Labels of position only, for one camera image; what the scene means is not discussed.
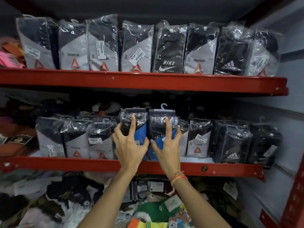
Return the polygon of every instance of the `nike logo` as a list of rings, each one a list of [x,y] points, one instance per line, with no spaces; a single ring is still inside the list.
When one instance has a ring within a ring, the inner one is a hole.
[[[168,67],[168,68],[163,68],[162,66],[160,66],[160,67],[159,67],[159,71],[166,71],[166,70],[172,69],[172,68],[174,68],[174,67],[176,67],[176,66],[172,66],[172,67]]]

